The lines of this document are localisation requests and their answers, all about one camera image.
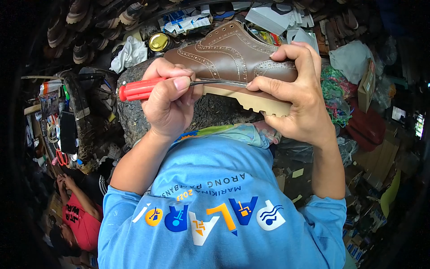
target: man in red shirt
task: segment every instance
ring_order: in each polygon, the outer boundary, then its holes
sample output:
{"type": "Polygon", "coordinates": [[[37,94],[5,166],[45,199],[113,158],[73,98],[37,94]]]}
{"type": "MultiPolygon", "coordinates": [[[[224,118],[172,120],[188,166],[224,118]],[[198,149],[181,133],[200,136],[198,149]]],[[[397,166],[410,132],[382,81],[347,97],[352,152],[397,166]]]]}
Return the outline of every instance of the man in red shirt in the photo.
{"type": "Polygon", "coordinates": [[[63,203],[63,224],[54,226],[49,237],[61,255],[78,257],[81,250],[97,248],[102,207],[94,203],[68,175],[58,175],[57,184],[63,203]],[[66,189],[72,191],[70,198],[66,189]]]}

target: stone surface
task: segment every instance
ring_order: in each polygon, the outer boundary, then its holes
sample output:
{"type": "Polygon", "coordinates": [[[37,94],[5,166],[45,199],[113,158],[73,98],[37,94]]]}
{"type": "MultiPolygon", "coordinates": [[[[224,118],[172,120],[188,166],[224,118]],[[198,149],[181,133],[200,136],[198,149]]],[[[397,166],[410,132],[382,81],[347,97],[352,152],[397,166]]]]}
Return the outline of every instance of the stone surface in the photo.
{"type": "MultiPolygon", "coordinates": [[[[151,58],[124,71],[118,79],[117,89],[123,84],[142,79],[143,73],[154,61],[151,58]]],[[[124,139],[132,147],[151,128],[143,114],[139,101],[116,103],[120,123],[124,129],[124,139]]],[[[254,122],[264,119],[263,115],[245,110],[234,98],[208,94],[194,105],[193,121],[185,132],[202,128],[235,123],[254,122]]]]}

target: red bag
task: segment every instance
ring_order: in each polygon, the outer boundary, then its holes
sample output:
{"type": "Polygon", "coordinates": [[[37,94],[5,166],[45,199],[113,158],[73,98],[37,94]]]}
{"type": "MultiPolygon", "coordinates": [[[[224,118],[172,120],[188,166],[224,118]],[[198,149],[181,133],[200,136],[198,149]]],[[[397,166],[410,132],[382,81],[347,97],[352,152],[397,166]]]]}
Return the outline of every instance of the red bag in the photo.
{"type": "Polygon", "coordinates": [[[354,111],[345,129],[357,141],[360,149],[371,152],[384,141],[384,119],[372,108],[367,113],[359,110],[356,97],[350,100],[350,105],[354,111]]]}

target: red screwdriver handle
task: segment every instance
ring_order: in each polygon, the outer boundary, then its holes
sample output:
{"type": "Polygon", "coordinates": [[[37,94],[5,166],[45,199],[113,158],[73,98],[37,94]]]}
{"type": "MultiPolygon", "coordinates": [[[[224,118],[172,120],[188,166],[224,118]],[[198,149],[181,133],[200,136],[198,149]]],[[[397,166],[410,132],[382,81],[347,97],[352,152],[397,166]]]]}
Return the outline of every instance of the red screwdriver handle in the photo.
{"type": "Polygon", "coordinates": [[[127,83],[125,86],[122,85],[118,90],[120,100],[122,102],[148,99],[151,95],[152,89],[160,81],[166,80],[165,77],[141,80],[136,82],[127,83]]]}

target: hand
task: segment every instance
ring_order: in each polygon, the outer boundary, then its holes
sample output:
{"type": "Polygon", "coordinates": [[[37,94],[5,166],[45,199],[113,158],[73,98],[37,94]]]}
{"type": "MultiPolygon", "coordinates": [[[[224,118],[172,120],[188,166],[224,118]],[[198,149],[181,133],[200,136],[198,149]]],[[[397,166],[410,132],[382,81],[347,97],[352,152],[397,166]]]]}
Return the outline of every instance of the hand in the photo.
{"type": "Polygon", "coordinates": [[[143,80],[167,77],[159,82],[147,101],[142,101],[143,112],[151,123],[151,131],[172,142],[191,124],[194,102],[202,96],[203,85],[190,87],[196,74],[183,65],[174,65],[157,58],[146,70],[143,80]]]}
{"type": "Polygon", "coordinates": [[[64,185],[64,177],[57,175],[57,185],[59,190],[63,190],[66,186],[64,185]]]}
{"type": "Polygon", "coordinates": [[[295,82],[284,82],[258,76],[248,86],[252,91],[262,90],[280,100],[292,103],[288,116],[264,115],[267,124],[283,136],[307,142],[322,148],[332,141],[335,128],[326,111],[320,85],[321,57],[307,43],[292,42],[282,45],[271,55],[274,61],[294,59],[298,71],[295,82]]]}
{"type": "Polygon", "coordinates": [[[57,176],[57,183],[61,182],[61,186],[66,187],[66,189],[68,190],[73,190],[73,188],[76,186],[75,181],[68,175],[63,174],[63,175],[58,175],[57,176]]]}

